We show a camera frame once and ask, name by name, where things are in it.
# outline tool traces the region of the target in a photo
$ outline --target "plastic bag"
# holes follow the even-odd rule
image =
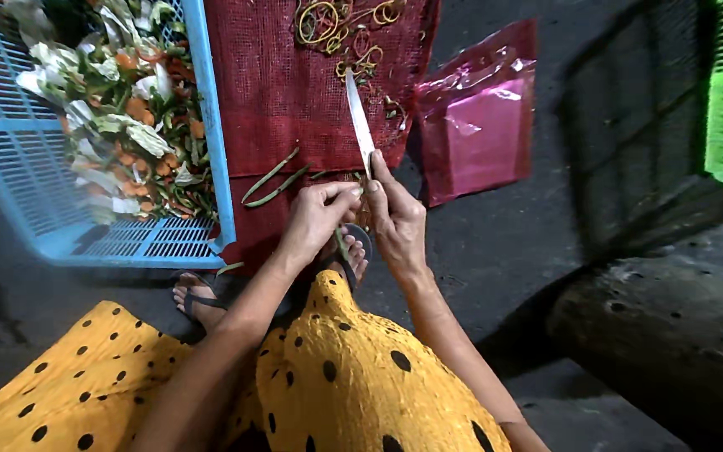
[[[512,23],[417,85],[429,207],[528,176],[536,27]]]

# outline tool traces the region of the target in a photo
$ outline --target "blue crate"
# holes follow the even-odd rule
[[[216,269],[216,255],[236,241],[225,144],[202,0],[173,0],[186,23],[219,211],[221,233],[209,241],[210,220],[176,217],[96,225],[86,194],[64,162],[65,138],[57,116],[15,83],[32,69],[16,31],[0,32],[0,207],[24,242],[63,266]]]

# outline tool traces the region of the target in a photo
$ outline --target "yellow fabric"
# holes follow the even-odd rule
[[[190,351],[116,303],[99,303],[0,389],[0,450],[126,450]]]
[[[91,450],[128,447],[157,387],[190,351],[139,323],[102,302],[6,385],[0,450],[77,450],[91,439]],[[85,374],[74,378],[79,370]],[[255,426],[274,451],[509,451],[492,416],[431,349],[398,324],[360,311],[331,270],[317,275],[301,316],[286,331],[270,332],[255,378],[250,371],[244,380],[225,419],[223,447]],[[86,391],[90,399],[80,402]],[[136,404],[137,396],[145,403]],[[45,435],[32,441],[42,426]]]

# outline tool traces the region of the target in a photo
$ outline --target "knife blade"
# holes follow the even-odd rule
[[[354,121],[356,140],[359,143],[359,150],[361,151],[361,161],[364,163],[367,180],[372,180],[373,175],[369,170],[369,157],[375,151],[375,144],[373,143],[373,136],[369,132],[369,126],[367,126],[367,117],[364,114],[364,107],[362,107],[362,99],[359,98],[359,92],[356,90],[354,73],[350,69],[345,71],[345,87],[348,89],[350,117]]]

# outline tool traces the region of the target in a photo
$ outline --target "vegetable scraps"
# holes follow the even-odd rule
[[[94,218],[217,220],[186,27],[163,1],[88,3],[95,31],[74,49],[33,45],[35,69],[16,81],[63,110],[68,161]]]

